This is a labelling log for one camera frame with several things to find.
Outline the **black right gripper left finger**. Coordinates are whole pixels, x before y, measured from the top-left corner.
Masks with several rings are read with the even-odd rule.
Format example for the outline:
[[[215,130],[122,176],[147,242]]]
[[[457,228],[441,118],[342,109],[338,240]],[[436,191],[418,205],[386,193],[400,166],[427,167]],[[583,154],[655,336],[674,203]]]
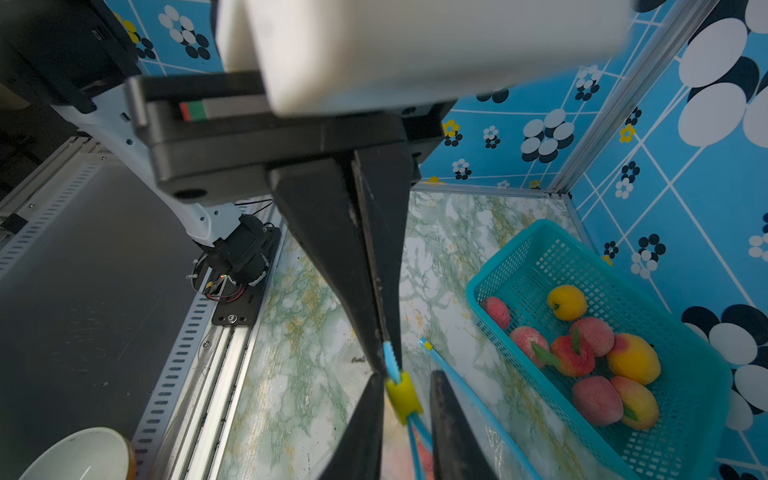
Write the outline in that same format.
[[[384,377],[373,374],[320,479],[379,479],[384,418]]]

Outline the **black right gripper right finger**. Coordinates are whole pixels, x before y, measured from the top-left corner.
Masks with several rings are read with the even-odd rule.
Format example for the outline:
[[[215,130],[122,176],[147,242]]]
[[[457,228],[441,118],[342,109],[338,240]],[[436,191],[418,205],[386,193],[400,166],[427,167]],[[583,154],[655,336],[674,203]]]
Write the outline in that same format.
[[[443,371],[430,376],[430,416],[436,479],[497,479]]]

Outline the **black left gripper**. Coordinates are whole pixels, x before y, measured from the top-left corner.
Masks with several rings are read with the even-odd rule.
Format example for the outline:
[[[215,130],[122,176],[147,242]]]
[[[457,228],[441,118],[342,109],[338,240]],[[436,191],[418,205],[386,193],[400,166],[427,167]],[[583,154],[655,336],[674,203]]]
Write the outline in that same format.
[[[222,204],[270,187],[373,370],[384,371],[382,334],[402,362],[399,282],[412,157],[422,163],[441,145],[452,102],[281,118],[257,72],[134,76],[125,87],[162,192],[186,204]],[[329,159],[355,150],[362,230],[345,173]]]

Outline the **clear zip bag blue zipper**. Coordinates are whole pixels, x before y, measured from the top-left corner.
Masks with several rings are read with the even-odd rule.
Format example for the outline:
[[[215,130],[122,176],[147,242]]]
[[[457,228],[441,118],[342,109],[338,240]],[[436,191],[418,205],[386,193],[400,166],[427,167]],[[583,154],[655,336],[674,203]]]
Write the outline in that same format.
[[[399,368],[389,341],[382,344],[382,354],[385,372],[380,375],[384,377],[384,401],[390,401],[397,419],[407,429],[415,477],[417,479],[426,477],[426,470],[419,456],[419,446],[431,455],[434,477],[432,428],[427,428],[421,418],[423,407],[410,375]]]

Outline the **pink fuzzy peach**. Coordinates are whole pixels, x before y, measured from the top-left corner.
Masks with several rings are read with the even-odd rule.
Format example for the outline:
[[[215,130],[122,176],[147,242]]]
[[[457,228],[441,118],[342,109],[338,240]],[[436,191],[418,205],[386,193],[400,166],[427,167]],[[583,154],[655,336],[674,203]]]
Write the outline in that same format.
[[[618,392],[604,377],[581,379],[573,385],[571,393],[574,407],[591,425],[612,425],[624,415]]]

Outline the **yellow round peach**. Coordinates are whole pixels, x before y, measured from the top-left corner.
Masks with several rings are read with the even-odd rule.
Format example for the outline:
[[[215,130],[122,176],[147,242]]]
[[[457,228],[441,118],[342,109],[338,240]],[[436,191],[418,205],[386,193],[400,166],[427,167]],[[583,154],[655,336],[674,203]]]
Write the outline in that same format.
[[[557,319],[566,322],[580,319],[588,309],[586,296],[573,285],[554,288],[547,296],[547,304]]]

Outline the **teal plastic mesh basket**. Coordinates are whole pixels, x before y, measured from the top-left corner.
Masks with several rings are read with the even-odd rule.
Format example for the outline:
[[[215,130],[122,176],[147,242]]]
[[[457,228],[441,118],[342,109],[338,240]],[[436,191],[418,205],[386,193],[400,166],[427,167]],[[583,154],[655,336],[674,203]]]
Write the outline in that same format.
[[[547,304],[562,285],[586,296],[588,309],[578,320],[557,319]],[[469,281],[466,297],[480,330],[604,467],[624,479],[707,477],[727,416],[728,366],[559,225],[540,220],[523,230]],[[536,343],[549,350],[574,328],[596,361],[580,378],[543,365],[531,348]],[[606,355],[620,333],[639,336],[656,351],[661,374],[651,384],[609,370]],[[618,392],[619,422],[594,426],[574,407],[573,385],[594,376]]]

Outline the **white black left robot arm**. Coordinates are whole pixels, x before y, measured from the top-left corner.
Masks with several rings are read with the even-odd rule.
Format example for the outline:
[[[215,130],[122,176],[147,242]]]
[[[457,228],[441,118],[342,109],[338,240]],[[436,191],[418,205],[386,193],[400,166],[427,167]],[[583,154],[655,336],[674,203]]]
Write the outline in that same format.
[[[408,196],[449,104],[285,119],[255,71],[144,76],[140,49],[102,1],[1,5],[4,87],[102,142],[241,283],[256,278],[263,237],[234,204],[270,195],[373,369],[398,377]]]

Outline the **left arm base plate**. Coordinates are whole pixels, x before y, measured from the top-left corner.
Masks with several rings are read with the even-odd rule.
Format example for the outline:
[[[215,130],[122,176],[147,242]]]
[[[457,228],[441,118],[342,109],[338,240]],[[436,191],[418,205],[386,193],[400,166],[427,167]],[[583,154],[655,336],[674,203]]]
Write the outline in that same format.
[[[242,222],[225,239],[204,246],[188,280],[214,305],[216,326],[256,323],[282,232],[273,223]]]

